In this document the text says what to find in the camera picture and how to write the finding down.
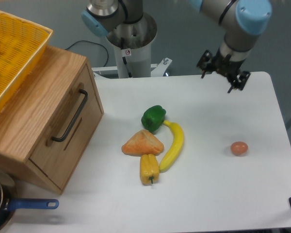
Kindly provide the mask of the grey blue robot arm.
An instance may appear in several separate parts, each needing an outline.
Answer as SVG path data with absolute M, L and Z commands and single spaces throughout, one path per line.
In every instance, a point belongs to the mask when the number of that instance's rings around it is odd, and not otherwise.
M 224 28 L 216 54 L 205 51 L 197 63 L 203 74 L 216 72 L 231 89 L 243 90 L 250 72 L 241 71 L 259 36 L 267 28 L 272 6 L 267 0 L 193 0 L 191 6 Z M 151 76 L 151 44 L 157 24 L 141 0 L 92 0 L 81 13 L 87 28 L 113 46 L 118 76 Z

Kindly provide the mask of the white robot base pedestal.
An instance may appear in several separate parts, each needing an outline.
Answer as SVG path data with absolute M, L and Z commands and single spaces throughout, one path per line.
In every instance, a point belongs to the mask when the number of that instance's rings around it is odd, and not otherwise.
M 156 36 L 156 21 L 147 13 L 138 22 L 122 23 L 107 35 L 114 50 L 119 78 L 151 76 L 151 45 Z

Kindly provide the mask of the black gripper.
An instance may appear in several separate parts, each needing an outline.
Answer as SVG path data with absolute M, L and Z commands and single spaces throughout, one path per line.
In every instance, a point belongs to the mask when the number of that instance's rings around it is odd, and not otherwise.
M 239 72 L 244 61 L 232 61 L 230 54 L 224 57 L 220 52 L 217 52 L 213 57 L 209 50 L 205 50 L 196 67 L 202 72 L 201 78 L 204 78 L 207 73 L 211 74 L 214 71 L 227 77 L 231 85 L 227 92 L 230 93 L 234 89 L 242 91 L 251 75 L 249 71 Z

